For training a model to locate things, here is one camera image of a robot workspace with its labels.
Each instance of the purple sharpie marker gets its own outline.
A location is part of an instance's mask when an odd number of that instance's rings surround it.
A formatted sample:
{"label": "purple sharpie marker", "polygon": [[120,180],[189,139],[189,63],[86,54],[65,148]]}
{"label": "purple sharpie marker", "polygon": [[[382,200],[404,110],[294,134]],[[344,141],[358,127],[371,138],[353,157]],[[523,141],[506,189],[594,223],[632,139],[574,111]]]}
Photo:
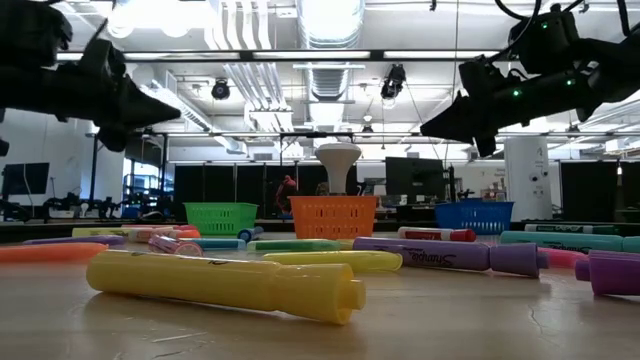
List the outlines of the purple sharpie marker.
{"label": "purple sharpie marker", "polygon": [[576,279],[591,281],[596,295],[640,295],[640,254],[591,250],[576,262]]}
{"label": "purple sharpie marker", "polygon": [[39,239],[27,240],[24,245],[44,245],[44,244],[72,244],[72,243],[94,243],[109,245],[110,248],[123,246],[125,239],[123,236],[116,235],[98,235],[78,238],[56,238],[56,239]]}
{"label": "purple sharpie marker", "polygon": [[549,267],[535,243],[487,246],[483,243],[357,238],[354,250],[382,250],[402,255],[404,265],[506,272],[537,278]]}

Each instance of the green basket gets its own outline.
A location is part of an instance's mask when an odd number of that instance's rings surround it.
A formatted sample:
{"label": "green basket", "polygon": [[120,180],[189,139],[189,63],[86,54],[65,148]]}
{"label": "green basket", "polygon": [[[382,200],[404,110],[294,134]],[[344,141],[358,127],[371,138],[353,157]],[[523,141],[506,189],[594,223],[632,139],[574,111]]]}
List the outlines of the green basket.
{"label": "green basket", "polygon": [[238,235],[253,227],[258,205],[247,203],[185,203],[187,220],[201,235]]}

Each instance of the monitor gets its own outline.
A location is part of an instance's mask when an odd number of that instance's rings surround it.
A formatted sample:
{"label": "monitor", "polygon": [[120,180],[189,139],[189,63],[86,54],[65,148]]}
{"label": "monitor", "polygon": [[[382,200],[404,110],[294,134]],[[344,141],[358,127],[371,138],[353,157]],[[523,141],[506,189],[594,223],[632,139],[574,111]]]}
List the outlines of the monitor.
{"label": "monitor", "polygon": [[444,200],[446,181],[441,160],[387,157],[385,168],[387,195],[408,195],[409,202],[418,195]]}
{"label": "monitor", "polygon": [[49,163],[5,165],[2,172],[2,195],[43,195],[47,193]]}

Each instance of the desk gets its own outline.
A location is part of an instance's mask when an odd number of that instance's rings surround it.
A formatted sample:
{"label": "desk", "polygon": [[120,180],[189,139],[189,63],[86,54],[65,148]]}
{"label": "desk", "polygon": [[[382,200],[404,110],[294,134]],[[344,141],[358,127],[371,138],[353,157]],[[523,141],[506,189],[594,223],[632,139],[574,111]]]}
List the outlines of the desk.
{"label": "desk", "polygon": [[[251,258],[234,254],[225,255]],[[84,272],[78,265],[0,269],[2,359],[640,357],[640,301],[594,298],[568,270],[545,270],[540,280],[415,268],[357,275],[367,305],[343,327],[100,294]]]}

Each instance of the plastic basket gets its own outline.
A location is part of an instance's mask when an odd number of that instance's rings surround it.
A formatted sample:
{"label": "plastic basket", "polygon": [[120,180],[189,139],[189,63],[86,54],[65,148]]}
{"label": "plastic basket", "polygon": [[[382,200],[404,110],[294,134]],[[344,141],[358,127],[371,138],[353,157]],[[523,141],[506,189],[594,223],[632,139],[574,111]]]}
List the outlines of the plastic basket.
{"label": "plastic basket", "polygon": [[291,196],[298,239],[355,239],[373,234],[375,196]]}
{"label": "plastic basket", "polygon": [[258,205],[246,203],[185,203],[187,220],[202,235],[233,235],[253,227]]}
{"label": "plastic basket", "polygon": [[438,226],[471,229],[478,235],[496,235],[511,226],[513,202],[461,201],[436,205]]}

